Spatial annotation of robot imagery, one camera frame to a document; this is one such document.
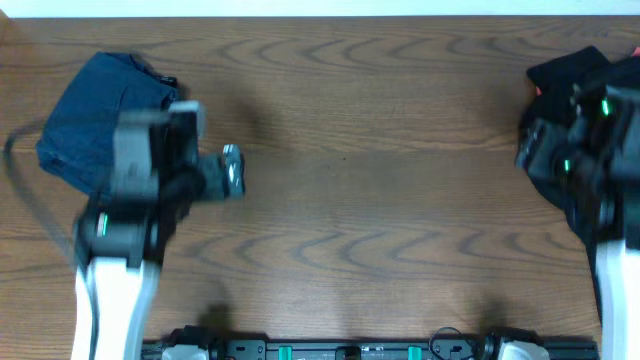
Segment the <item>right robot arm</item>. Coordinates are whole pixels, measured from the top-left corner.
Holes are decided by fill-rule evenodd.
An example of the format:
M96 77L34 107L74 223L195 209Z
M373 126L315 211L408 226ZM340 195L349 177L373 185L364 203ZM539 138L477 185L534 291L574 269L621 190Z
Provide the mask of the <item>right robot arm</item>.
M538 118L515 163L559 188L583 223L594 260L605 359L639 356L639 92L581 89L568 120Z

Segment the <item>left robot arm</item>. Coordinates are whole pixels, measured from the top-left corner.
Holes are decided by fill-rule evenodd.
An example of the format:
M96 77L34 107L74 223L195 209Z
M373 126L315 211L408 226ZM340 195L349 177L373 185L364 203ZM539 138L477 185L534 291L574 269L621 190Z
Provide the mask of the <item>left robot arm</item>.
M139 359L165 250L193 204L245 193L235 144L202 156L195 143L114 148L111 196L75 224L74 359Z

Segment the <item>blue denim shorts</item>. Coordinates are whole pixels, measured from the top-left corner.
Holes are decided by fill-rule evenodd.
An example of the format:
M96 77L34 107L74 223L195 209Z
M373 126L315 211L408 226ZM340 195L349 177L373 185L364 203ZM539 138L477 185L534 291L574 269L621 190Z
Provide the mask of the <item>blue denim shorts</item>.
M122 112L166 109L180 92L138 70L131 53L98 52L79 70L36 144L40 167L85 194L107 190Z

